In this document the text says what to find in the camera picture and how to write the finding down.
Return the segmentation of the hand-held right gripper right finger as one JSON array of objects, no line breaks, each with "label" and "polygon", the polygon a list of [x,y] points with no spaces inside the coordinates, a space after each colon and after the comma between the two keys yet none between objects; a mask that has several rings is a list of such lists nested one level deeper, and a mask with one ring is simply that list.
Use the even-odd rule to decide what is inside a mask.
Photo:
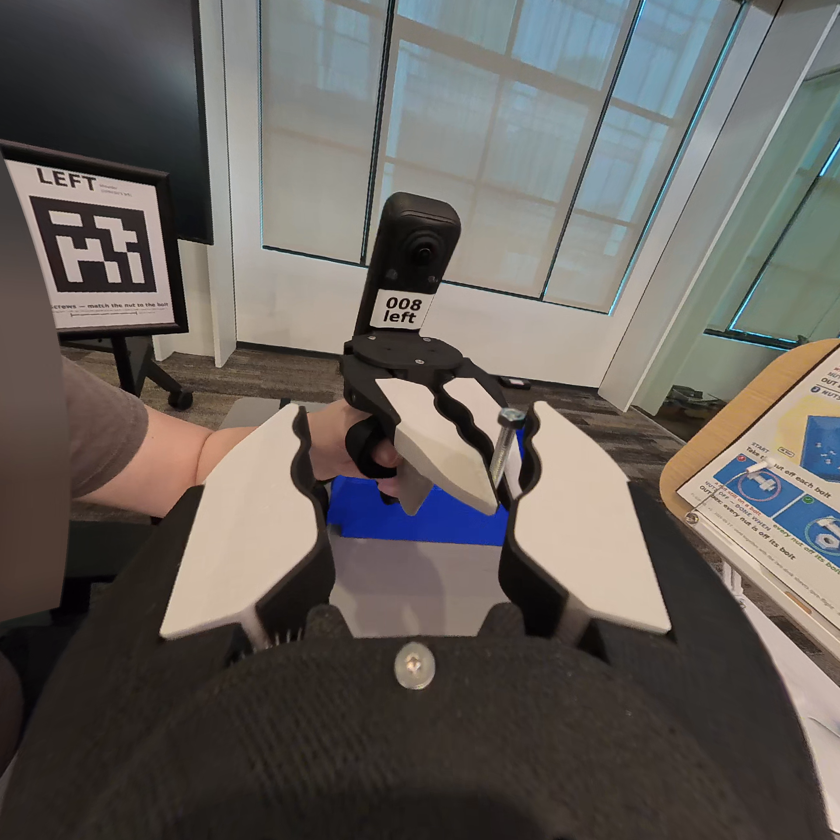
[{"label": "hand-held right gripper right finger", "polygon": [[671,621],[622,469],[544,401],[528,411],[523,447],[499,584],[525,634],[575,645],[604,621],[667,635]]}]

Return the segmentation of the side glass window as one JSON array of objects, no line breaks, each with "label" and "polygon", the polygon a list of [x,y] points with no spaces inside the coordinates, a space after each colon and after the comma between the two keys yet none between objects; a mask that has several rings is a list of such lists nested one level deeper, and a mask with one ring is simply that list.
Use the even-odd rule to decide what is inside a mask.
[{"label": "side glass window", "polygon": [[704,333],[788,350],[838,336],[839,69],[794,95],[707,262]]}]

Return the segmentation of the black wheeled sign stand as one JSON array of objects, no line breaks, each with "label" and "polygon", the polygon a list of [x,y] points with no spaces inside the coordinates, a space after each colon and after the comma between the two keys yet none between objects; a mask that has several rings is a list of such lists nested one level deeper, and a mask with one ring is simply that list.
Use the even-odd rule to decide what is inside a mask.
[{"label": "black wheeled sign stand", "polygon": [[59,344],[74,350],[100,351],[113,356],[119,386],[140,397],[146,380],[151,380],[167,393],[169,406],[182,412],[193,406],[193,392],[188,391],[154,360],[150,336],[124,335],[94,338],[91,335],[59,337]]}]

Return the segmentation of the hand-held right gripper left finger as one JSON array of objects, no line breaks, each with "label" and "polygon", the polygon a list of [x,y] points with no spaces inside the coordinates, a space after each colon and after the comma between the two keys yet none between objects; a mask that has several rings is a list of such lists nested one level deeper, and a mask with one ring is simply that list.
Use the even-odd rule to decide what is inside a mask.
[{"label": "hand-held right gripper left finger", "polygon": [[161,624],[173,641],[237,625],[254,650],[299,639],[335,567],[304,407],[289,404],[204,480]]}]

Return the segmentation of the blue plastic bin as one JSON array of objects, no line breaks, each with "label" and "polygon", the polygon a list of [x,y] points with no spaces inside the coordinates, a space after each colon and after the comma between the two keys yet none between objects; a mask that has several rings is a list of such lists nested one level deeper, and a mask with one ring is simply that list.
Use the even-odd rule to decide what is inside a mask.
[{"label": "blue plastic bin", "polygon": [[434,487],[414,516],[399,503],[384,503],[372,479],[332,480],[327,522],[345,538],[499,547],[508,511],[499,507],[487,516]]}]

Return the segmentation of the framed marker sign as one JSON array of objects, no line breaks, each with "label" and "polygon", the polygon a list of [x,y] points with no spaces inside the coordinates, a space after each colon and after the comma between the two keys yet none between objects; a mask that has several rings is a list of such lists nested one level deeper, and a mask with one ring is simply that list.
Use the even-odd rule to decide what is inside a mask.
[{"label": "framed marker sign", "polygon": [[169,173],[2,140],[58,335],[189,330]]}]

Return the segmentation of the black wall display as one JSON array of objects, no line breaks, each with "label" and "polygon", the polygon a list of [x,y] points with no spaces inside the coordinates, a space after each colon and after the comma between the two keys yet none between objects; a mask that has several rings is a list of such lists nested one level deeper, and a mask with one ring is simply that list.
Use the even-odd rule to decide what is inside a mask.
[{"label": "black wall display", "polygon": [[3,140],[166,172],[214,242],[197,1],[2,1]]}]

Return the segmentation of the person's left hand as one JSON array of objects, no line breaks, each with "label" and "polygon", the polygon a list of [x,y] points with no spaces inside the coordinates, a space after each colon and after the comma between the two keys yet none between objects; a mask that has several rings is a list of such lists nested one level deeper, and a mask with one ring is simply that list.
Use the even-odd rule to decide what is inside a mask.
[{"label": "person's left hand", "polygon": [[[343,398],[323,409],[308,414],[311,437],[310,460],[316,480],[330,480],[336,476],[363,478],[347,452],[345,438],[349,429],[370,415],[352,407]],[[385,468],[398,468],[403,462],[393,443],[387,438],[377,444],[373,460]],[[380,491],[389,497],[401,495],[399,476],[378,479]]]}]

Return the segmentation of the large glass window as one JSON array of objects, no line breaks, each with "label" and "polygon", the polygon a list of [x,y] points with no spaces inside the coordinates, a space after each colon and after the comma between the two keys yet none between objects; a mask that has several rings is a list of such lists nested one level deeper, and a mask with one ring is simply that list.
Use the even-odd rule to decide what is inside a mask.
[{"label": "large glass window", "polygon": [[259,2],[261,244],[364,266],[385,200],[429,196],[447,280],[612,315],[745,9]]}]

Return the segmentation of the long silver hex bolt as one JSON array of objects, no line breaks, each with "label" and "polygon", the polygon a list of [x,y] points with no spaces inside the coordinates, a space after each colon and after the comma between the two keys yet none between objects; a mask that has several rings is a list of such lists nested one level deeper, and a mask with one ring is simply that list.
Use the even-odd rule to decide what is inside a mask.
[{"label": "long silver hex bolt", "polygon": [[522,457],[518,445],[518,432],[524,428],[527,414],[511,407],[500,409],[497,422],[499,432],[488,469],[489,478],[495,488],[505,480],[511,498],[521,494],[520,471]]}]

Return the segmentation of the person's left forearm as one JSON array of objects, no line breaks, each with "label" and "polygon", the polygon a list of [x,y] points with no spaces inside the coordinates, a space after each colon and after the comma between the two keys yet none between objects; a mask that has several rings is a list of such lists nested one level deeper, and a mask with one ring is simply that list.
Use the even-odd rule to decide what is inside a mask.
[{"label": "person's left forearm", "polygon": [[162,518],[258,429],[231,427],[211,432],[145,408],[148,431],[128,466],[101,489],[73,500]]}]

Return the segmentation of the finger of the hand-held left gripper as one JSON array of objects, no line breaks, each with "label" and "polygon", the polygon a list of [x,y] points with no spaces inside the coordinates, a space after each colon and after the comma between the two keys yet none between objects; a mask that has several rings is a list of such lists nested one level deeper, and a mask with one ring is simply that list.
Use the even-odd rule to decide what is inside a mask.
[{"label": "finger of the hand-held left gripper", "polygon": [[[458,431],[479,454],[499,503],[509,508],[522,493],[521,432],[525,414],[509,407],[496,383],[476,376],[457,377],[448,383],[448,399]],[[493,468],[499,437],[507,440],[504,465]]]},{"label": "finger of the hand-held left gripper", "polygon": [[423,477],[450,496],[491,516],[498,508],[485,461],[460,435],[454,421],[438,411],[435,394],[426,385],[395,377],[375,383],[395,409],[394,446]]}]

